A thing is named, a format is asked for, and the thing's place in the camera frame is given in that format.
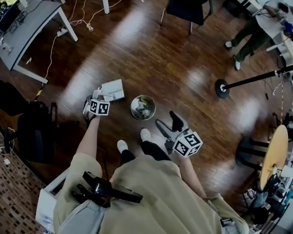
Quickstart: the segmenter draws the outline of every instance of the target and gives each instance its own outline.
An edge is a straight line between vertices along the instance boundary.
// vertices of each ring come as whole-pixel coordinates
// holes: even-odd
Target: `white shirt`
[[[279,9],[278,4],[283,3],[289,8],[289,12],[286,13]],[[270,0],[265,5],[272,7],[278,14],[280,14],[287,22],[293,25],[293,14],[290,10],[290,6],[282,0]],[[261,9],[255,13],[258,25],[269,35],[274,38],[281,31],[285,30],[285,27],[278,21],[277,17],[272,17],[267,10]]]

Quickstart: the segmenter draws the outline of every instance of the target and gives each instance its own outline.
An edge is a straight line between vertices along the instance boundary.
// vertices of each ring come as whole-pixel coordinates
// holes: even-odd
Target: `round wooden table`
[[[273,166],[282,169],[288,153],[288,131],[284,125],[280,125],[275,130],[270,143],[254,141],[250,136],[243,137],[236,150],[236,163],[245,165],[260,172],[260,189],[263,190],[268,179],[272,175]],[[256,150],[254,146],[267,148],[266,152]],[[260,156],[264,158],[263,165],[251,163],[248,160],[252,156]]]

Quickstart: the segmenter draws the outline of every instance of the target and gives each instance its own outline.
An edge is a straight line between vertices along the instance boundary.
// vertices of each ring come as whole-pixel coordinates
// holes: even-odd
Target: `black chair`
[[[202,5],[209,1],[209,13],[204,18]],[[170,15],[190,21],[189,34],[192,34],[192,24],[203,25],[204,21],[213,13],[211,0],[168,0],[167,7],[163,10],[161,26],[165,12]]]

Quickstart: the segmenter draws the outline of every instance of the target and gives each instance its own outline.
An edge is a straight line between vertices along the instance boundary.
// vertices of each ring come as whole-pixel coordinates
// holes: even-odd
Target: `green pants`
[[[236,60],[239,62],[244,61],[244,58],[247,55],[251,54],[271,39],[270,36],[267,35],[267,33],[258,25],[256,18],[252,17],[252,19],[248,21],[244,28],[231,41],[233,47],[239,45],[242,39],[248,35],[252,35],[251,38],[235,56]]]

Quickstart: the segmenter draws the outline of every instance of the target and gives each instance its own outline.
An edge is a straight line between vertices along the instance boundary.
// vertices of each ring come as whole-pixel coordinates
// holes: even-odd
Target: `yellow black tape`
[[[43,88],[44,88],[44,85],[41,86],[40,90],[38,91],[38,93],[37,93],[37,95],[36,95],[36,97],[34,99],[34,101],[37,101],[38,100],[38,97],[42,93]]]

